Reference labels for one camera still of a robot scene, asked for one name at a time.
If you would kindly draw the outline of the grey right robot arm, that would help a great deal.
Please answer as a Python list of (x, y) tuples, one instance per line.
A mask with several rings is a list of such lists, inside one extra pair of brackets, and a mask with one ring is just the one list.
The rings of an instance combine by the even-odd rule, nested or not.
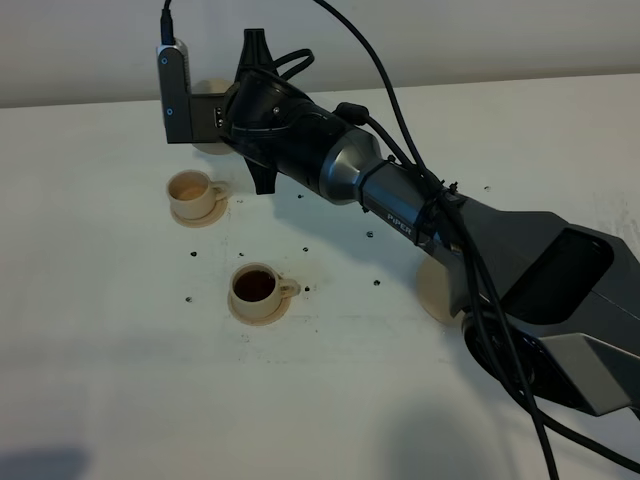
[(447, 272), (468, 349), (512, 389), (594, 416), (637, 408), (639, 262), (625, 242), (443, 185), (364, 106), (326, 110), (293, 86), (313, 59), (273, 58), (264, 32), (246, 31), (231, 86), (190, 98), (192, 141), (238, 152), (260, 194), (286, 175), (424, 250)]

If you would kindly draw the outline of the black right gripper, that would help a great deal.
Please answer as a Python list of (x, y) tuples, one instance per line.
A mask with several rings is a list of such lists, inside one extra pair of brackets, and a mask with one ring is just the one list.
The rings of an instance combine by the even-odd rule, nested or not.
[(265, 30), (245, 29), (235, 84), (191, 96), (192, 142), (221, 143), (239, 154), (257, 195), (274, 194), (284, 175), (333, 204), (348, 204), (327, 174), (350, 124), (274, 73)]

